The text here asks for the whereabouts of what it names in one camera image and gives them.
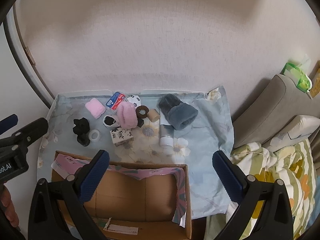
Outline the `person's left hand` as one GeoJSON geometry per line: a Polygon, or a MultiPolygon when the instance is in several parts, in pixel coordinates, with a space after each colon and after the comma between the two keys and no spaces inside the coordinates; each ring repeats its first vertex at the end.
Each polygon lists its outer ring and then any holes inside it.
{"type": "Polygon", "coordinates": [[[3,186],[3,192],[1,193],[1,204],[4,207],[4,213],[8,221],[13,227],[19,226],[19,218],[15,211],[14,204],[11,200],[11,194],[9,190],[3,186]]]}

